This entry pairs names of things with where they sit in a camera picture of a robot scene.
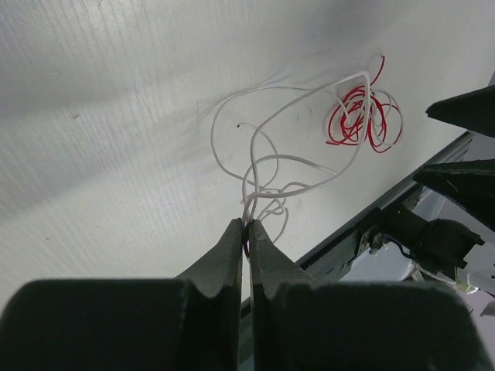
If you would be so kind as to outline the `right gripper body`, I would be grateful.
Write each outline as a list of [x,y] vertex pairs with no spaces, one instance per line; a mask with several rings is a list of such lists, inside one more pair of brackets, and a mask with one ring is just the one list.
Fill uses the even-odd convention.
[[485,241],[457,221],[428,221],[405,206],[391,206],[383,211],[381,232],[431,274],[462,282],[486,280]]

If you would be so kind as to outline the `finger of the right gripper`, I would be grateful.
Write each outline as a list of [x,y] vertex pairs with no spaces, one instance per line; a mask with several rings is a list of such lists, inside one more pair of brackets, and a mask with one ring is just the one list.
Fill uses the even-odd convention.
[[425,165],[414,180],[494,231],[494,160]]

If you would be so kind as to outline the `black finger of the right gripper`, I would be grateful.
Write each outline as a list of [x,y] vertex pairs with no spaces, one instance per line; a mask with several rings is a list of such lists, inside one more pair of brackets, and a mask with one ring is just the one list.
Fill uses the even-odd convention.
[[493,138],[494,85],[437,101],[426,114],[431,119]]

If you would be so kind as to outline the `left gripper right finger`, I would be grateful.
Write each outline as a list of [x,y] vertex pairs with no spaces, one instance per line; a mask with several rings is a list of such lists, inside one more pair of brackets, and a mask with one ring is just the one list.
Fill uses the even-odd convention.
[[318,281],[248,228],[256,370],[492,370],[444,284]]

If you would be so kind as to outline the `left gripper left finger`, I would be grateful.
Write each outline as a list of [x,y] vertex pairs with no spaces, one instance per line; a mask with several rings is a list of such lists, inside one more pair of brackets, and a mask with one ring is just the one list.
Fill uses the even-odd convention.
[[24,284],[1,315],[3,370],[236,370],[240,220],[174,278]]

